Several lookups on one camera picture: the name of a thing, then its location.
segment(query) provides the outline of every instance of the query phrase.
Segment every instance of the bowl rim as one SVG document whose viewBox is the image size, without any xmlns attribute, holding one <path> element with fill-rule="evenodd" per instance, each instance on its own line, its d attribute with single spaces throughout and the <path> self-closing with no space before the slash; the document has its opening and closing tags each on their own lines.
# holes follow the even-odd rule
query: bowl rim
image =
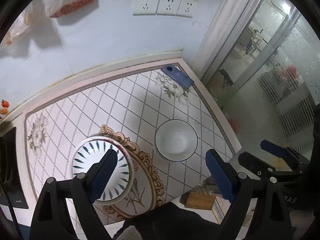
<svg viewBox="0 0 320 240">
<path fill-rule="evenodd" d="M 78 150 L 86 143 L 91 142 L 91 141 L 97 141 L 97 140 L 101 140 L 101 141 L 107 141 L 113 145 L 115 145 L 116 147 L 119 148 L 119 150 L 122 152 L 122 154 L 124 155 L 124 157 L 127 159 L 128 165 L 129 165 L 129 182 L 127 184 L 127 187 L 124 189 L 124 191 L 116 198 L 111 199 L 111 200 L 95 200 L 94 203 L 95 204 L 100 204 L 100 205 L 113 205 L 117 202 L 119 202 L 120 200 L 122 200 L 131 190 L 132 184 L 133 184 L 133 179 L 134 179 L 134 169 L 133 169 L 133 163 L 132 163 L 132 159 L 130 154 L 128 153 L 128 151 L 123 147 L 123 145 L 121 145 L 121 143 L 117 142 L 116 140 L 107 137 L 107 136 L 91 136 L 88 137 L 84 140 L 82 140 L 77 147 L 75 148 L 75 154 L 72 157 L 72 161 L 70 161 L 70 172 L 71 172 L 71 179 L 73 179 L 73 173 L 72 173 L 72 163 L 73 160 L 78 152 Z"/>
<path fill-rule="evenodd" d="M 161 126 L 163 126 L 166 122 L 170 122 L 170 121 L 175 121 L 175 120 L 177 120 L 177 121 L 181 121 L 181 122 L 185 122 L 187 125 L 189 125 L 192 129 L 193 129 L 193 131 L 195 132 L 195 135 L 196 135 L 196 138 L 197 138 L 197 145 L 196 145 L 196 148 L 195 148 L 195 150 L 193 151 L 193 153 L 188 157 L 188 158 L 186 158 L 186 159 L 184 159 L 184 160 L 181 160 L 181 161 L 174 161 L 174 160 L 170 160 L 170 159 L 168 159 L 167 157 L 165 157 L 160 151 L 159 151 L 159 149 L 158 149 L 158 147 L 157 147 L 157 143 L 156 143 L 156 135 L 157 135 L 157 132 L 158 132 L 158 130 L 160 129 L 160 127 Z M 155 134 L 155 140 L 154 140 L 155 142 L 154 142 L 154 146 L 155 146 L 155 150 L 156 150 L 156 152 L 158 153 L 158 154 L 160 154 L 163 158 L 165 158 L 166 160 L 168 160 L 168 161 L 170 161 L 170 162 L 175 162 L 175 163 L 180 163 L 180 162 L 184 162 L 184 161 L 186 161 L 187 159 L 189 159 L 193 154 L 195 154 L 195 152 L 196 152 L 196 150 L 197 150 L 197 148 L 198 148 L 198 136 L 197 136 L 197 133 L 196 133 L 196 130 L 189 124 L 189 123 L 187 123 L 186 121 L 184 121 L 184 120 L 180 120 L 180 119 L 171 119 L 171 120 L 167 120 L 167 121 L 165 121 L 164 123 L 162 123 L 160 126 L 159 126 L 159 128 L 156 130 L 156 134 Z"/>
</svg>

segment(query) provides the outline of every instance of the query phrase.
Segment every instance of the bowl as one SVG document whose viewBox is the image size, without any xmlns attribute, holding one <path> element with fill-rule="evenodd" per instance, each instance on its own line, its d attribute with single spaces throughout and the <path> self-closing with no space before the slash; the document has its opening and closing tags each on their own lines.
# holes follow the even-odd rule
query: bowl
<svg viewBox="0 0 320 240">
<path fill-rule="evenodd" d="M 134 170 L 127 150 L 109 137 L 93 136 L 77 145 L 71 162 L 71 176 L 75 177 L 80 172 L 86 173 L 94 163 L 102 159 L 109 149 L 117 152 L 118 162 L 101 197 L 95 201 L 100 205 L 117 203 L 129 193 L 132 187 Z"/>
<path fill-rule="evenodd" d="M 154 149 L 164 160 L 185 161 L 195 153 L 197 146 L 196 131 L 185 121 L 166 121 L 156 131 Z"/>
</svg>

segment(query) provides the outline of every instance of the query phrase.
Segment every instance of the oval ornate frame pattern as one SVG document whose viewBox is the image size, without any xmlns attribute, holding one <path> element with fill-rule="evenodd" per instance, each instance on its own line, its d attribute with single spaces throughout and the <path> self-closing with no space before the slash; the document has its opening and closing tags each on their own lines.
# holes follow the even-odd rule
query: oval ornate frame pattern
<svg viewBox="0 0 320 240">
<path fill-rule="evenodd" d="M 107 125 L 102 125 L 102 127 L 100 128 L 100 135 L 108 136 L 119 142 L 124 148 L 127 149 L 132 160 L 134 160 L 144 170 L 150 183 L 152 192 L 152 201 L 148 211 L 162 206 L 165 201 L 162 197 L 165 192 L 165 186 L 162 180 L 160 180 L 159 178 L 158 171 L 152 165 L 150 154 L 140 151 L 139 146 L 135 142 L 130 141 L 129 137 L 126 138 L 121 132 L 115 133 Z M 133 215 L 123 212 L 115 205 L 102 206 L 102 209 L 108 214 L 113 215 L 115 220 L 118 221 L 134 217 Z"/>
</svg>

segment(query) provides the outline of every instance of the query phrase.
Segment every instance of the white wall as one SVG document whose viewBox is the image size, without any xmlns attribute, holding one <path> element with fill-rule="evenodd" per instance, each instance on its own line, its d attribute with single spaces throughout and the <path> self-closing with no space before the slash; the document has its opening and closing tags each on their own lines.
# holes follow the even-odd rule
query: white wall
<svg viewBox="0 0 320 240">
<path fill-rule="evenodd" d="M 133 16 L 132 0 L 98 0 L 69 16 L 46 18 L 0 50 L 0 98 L 12 110 L 63 78 L 141 54 L 183 48 L 191 63 L 222 0 L 198 1 L 194 18 Z"/>
</svg>

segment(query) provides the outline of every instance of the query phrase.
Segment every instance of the floral print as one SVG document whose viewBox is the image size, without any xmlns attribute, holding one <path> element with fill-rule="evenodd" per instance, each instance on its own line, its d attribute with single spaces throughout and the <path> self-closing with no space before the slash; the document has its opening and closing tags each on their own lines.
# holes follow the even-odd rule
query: floral print
<svg viewBox="0 0 320 240">
<path fill-rule="evenodd" d="M 169 76 L 158 72 L 156 86 L 160 86 L 169 98 L 177 98 L 179 103 L 185 106 L 189 104 L 188 93 L 190 89 L 183 88 Z"/>
<path fill-rule="evenodd" d="M 32 124 L 32 131 L 28 136 L 30 148 L 33 150 L 36 158 L 42 156 L 42 143 L 45 143 L 47 118 L 41 114 L 39 118 Z"/>
</svg>

